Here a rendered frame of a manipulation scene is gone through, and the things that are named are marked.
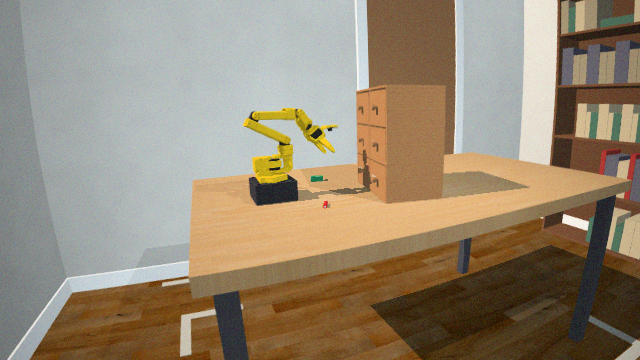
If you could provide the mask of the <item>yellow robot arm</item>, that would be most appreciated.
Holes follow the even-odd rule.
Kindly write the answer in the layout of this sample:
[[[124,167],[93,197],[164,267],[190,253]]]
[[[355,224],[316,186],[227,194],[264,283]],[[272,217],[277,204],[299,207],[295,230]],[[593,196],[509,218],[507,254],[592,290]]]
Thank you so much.
[[[296,117],[300,117],[300,120]],[[284,174],[284,172],[290,172],[293,169],[293,145],[290,144],[290,137],[258,123],[259,120],[275,119],[296,120],[295,123],[301,131],[309,130],[312,127],[312,120],[308,118],[302,109],[282,108],[282,111],[251,112],[249,119],[247,120],[246,118],[243,126],[253,130],[255,129],[256,132],[259,131],[260,134],[264,133],[265,136],[271,139],[274,137],[273,140],[278,139],[276,141],[279,142],[277,146],[279,154],[272,155],[273,159],[271,159],[271,156],[262,156],[264,158],[255,157],[256,178],[258,180],[260,177],[260,184],[288,180],[288,176]],[[282,167],[280,158],[283,158],[283,168],[280,168]]]

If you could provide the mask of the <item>brown wooden chest of drawers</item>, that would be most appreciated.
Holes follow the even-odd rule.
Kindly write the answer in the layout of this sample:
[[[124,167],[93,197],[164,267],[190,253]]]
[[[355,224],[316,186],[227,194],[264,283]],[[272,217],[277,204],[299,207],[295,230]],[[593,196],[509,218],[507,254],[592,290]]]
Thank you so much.
[[[382,88],[379,88],[382,87]],[[370,123],[370,92],[386,87],[386,125]],[[386,127],[386,164],[370,158],[370,189],[386,204],[442,199],[446,85],[382,85],[369,92],[369,123]],[[357,93],[356,91],[356,106]],[[386,201],[371,190],[371,160],[386,166]]]

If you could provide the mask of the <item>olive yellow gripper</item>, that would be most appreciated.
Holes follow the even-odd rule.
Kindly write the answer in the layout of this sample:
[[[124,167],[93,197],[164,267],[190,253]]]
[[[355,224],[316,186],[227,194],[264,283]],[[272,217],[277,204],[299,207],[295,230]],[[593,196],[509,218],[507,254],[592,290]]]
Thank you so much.
[[[305,136],[305,138],[309,142],[311,141],[318,149],[320,149],[325,154],[326,154],[326,150],[323,146],[325,146],[331,152],[335,153],[333,146],[326,140],[325,132],[323,131],[324,129],[328,129],[328,131],[332,131],[332,128],[329,128],[329,127],[338,128],[338,125],[321,126],[321,128],[319,128],[318,125],[313,125],[313,127],[311,127],[309,130],[305,130],[303,132],[303,135]]]

